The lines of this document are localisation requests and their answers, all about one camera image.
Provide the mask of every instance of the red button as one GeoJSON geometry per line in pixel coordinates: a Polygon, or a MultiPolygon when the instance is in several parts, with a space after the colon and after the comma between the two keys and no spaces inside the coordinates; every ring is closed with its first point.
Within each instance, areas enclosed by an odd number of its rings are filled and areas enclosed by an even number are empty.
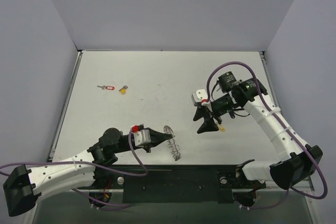
{"type": "Polygon", "coordinates": [[[138,132],[139,131],[139,127],[137,125],[132,127],[132,132],[138,132]]]}

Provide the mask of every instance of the wall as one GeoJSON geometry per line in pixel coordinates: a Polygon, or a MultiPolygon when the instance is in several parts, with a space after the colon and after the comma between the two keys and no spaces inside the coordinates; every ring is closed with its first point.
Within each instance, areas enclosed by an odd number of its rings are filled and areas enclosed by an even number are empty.
{"type": "MultiPolygon", "coordinates": [[[[77,50],[51,0],[0,4],[0,164],[45,161],[77,50]]],[[[0,190],[0,223],[21,219],[0,190]]]]}
{"type": "Polygon", "coordinates": [[[52,0],[79,49],[266,50],[293,0],[52,0]]]}
{"type": "MultiPolygon", "coordinates": [[[[277,98],[286,119],[324,156],[329,194],[319,201],[326,223],[336,219],[336,1],[295,0],[266,51],[277,98]]],[[[313,175],[318,194],[322,186],[313,175]]]]}

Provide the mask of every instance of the bolt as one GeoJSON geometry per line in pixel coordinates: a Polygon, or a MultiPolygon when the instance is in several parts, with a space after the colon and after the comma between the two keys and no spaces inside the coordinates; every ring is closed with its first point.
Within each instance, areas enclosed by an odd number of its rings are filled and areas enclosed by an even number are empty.
{"type": "Polygon", "coordinates": [[[221,184],[226,184],[226,183],[227,183],[227,180],[226,180],[225,177],[221,177],[221,178],[219,179],[219,181],[220,181],[221,184]]]}
{"type": "Polygon", "coordinates": [[[117,179],[117,183],[118,183],[119,185],[124,184],[124,182],[125,182],[125,179],[124,179],[123,177],[119,177],[119,178],[117,179]]]}

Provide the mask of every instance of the white tabletop surface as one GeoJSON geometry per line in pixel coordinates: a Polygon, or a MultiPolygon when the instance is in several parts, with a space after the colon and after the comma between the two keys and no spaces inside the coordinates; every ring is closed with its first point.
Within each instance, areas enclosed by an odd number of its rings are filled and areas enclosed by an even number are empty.
{"type": "MultiPolygon", "coordinates": [[[[222,116],[225,132],[196,133],[203,121],[192,120],[196,107],[191,94],[205,88],[210,73],[228,61],[251,66],[269,90],[258,52],[84,51],[54,160],[87,149],[110,127],[127,133],[131,126],[143,123],[161,132],[169,125],[182,155],[175,161],[163,143],[150,154],[136,151],[145,164],[240,164],[252,158],[278,161],[272,144],[252,117],[231,119],[226,114],[222,116]],[[102,90],[97,85],[116,89],[102,90]],[[118,90],[124,85],[128,89],[121,95],[118,90]]],[[[227,71],[237,79],[251,77],[241,66],[229,66],[215,77],[227,71]]],[[[221,95],[218,91],[214,97],[221,95]]],[[[116,164],[137,164],[130,152],[117,157],[116,164]]]]}

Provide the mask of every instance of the purple cable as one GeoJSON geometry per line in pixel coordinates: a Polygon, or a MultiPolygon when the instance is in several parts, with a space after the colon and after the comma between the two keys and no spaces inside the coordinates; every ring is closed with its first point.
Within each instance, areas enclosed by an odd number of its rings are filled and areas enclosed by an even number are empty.
{"type": "MultiPolygon", "coordinates": [[[[262,93],[261,93],[261,90],[260,90],[260,86],[259,86],[259,83],[258,83],[258,80],[257,80],[257,77],[255,75],[255,73],[253,72],[252,68],[243,63],[243,62],[240,62],[240,61],[231,61],[231,62],[228,62],[228,63],[225,63],[225,64],[222,64],[220,65],[218,68],[216,68],[209,76],[208,78],[208,81],[206,82],[206,92],[207,92],[207,95],[208,95],[208,99],[207,99],[207,102],[210,100],[210,81],[212,79],[212,77],[215,75],[216,72],[218,72],[219,70],[221,70],[222,68],[224,67],[227,67],[227,66],[230,66],[230,65],[241,65],[245,68],[247,68],[247,70],[251,73],[252,77],[253,77],[253,80],[254,80],[254,83],[256,84],[256,88],[257,88],[257,92],[258,92],[258,95],[260,96],[260,99],[262,101],[262,103],[264,104],[264,106],[267,108],[268,111],[271,111],[272,109],[267,105],[262,93]]],[[[276,119],[277,121],[280,123],[280,125],[286,129],[286,125],[284,124],[284,122],[281,120],[281,118],[277,115],[277,114],[272,114],[276,119]]],[[[304,153],[308,156],[308,158],[310,159],[310,161],[312,162],[312,164],[314,165],[314,167],[316,168],[316,171],[318,172],[321,180],[322,180],[322,183],[323,183],[323,194],[321,196],[315,196],[315,195],[310,195],[310,194],[306,194],[302,191],[299,191],[293,187],[291,187],[291,189],[293,191],[296,191],[297,193],[301,194],[301,195],[304,195],[304,196],[307,196],[309,198],[312,198],[312,199],[324,199],[327,194],[328,194],[328,185],[327,185],[327,181],[325,180],[325,177],[322,173],[322,170],[321,168],[319,167],[318,163],[315,161],[315,159],[311,156],[311,154],[308,152],[308,150],[301,144],[301,142],[295,137],[295,135],[290,132],[290,130],[286,130],[286,132],[293,138],[293,140],[300,146],[300,148],[304,151],[304,153]]]]}
{"type": "Polygon", "coordinates": [[[101,200],[98,200],[98,199],[95,199],[85,193],[83,193],[82,191],[79,191],[77,189],[73,189],[73,191],[77,192],[78,194],[84,196],[84,197],[87,197],[89,199],[91,199],[92,201],[95,201],[97,203],[100,203],[100,204],[103,204],[103,205],[106,205],[106,206],[111,206],[111,207],[119,207],[117,209],[106,209],[108,211],[117,211],[117,210],[122,210],[122,209],[125,209],[125,208],[129,208],[131,205],[129,204],[111,204],[111,203],[107,203],[107,202],[104,202],[104,201],[101,201],[101,200]]]}
{"type": "MultiPolygon", "coordinates": [[[[86,162],[86,161],[75,161],[76,164],[84,164],[84,165],[92,165],[98,168],[102,168],[105,170],[108,170],[110,172],[113,173],[118,173],[118,174],[124,174],[124,175],[129,175],[129,176],[134,176],[134,177],[144,177],[148,174],[148,170],[147,168],[144,166],[144,164],[141,162],[141,160],[139,159],[139,157],[137,156],[137,154],[134,151],[133,145],[132,145],[132,131],[130,131],[129,135],[128,135],[128,143],[130,145],[130,149],[131,152],[133,154],[133,156],[135,157],[135,159],[139,162],[140,166],[144,169],[145,173],[142,174],[137,174],[137,173],[129,173],[129,172],[123,172],[121,170],[116,170],[116,169],[112,169],[112,168],[108,168],[102,165],[98,165],[95,163],[91,163],[91,162],[86,162]]],[[[73,161],[63,161],[63,162],[52,162],[52,163],[36,163],[36,162],[19,162],[19,163],[10,163],[10,164],[6,164],[6,165],[2,165],[0,166],[0,170],[6,167],[10,167],[10,166],[17,166],[17,165],[38,165],[38,166],[43,166],[43,165],[71,165],[74,164],[73,161]]],[[[4,173],[0,171],[1,175],[4,176],[9,176],[8,173],[4,173]]]]}
{"type": "Polygon", "coordinates": [[[270,206],[264,206],[264,207],[245,207],[243,206],[241,203],[238,202],[238,200],[235,198],[235,201],[242,206],[242,208],[244,209],[247,209],[247,210],[261,210],[261,209],[270,209],[270,208],[273,208],[273,207],[277,207],[279,205],[281,205],[282,203],[284,203],[288,197],[288,194],[289,194],[289,190],[286,191],[286,194],[285,196],[277,203],[273,204],[273,205],[270,205],[270,206]]]}

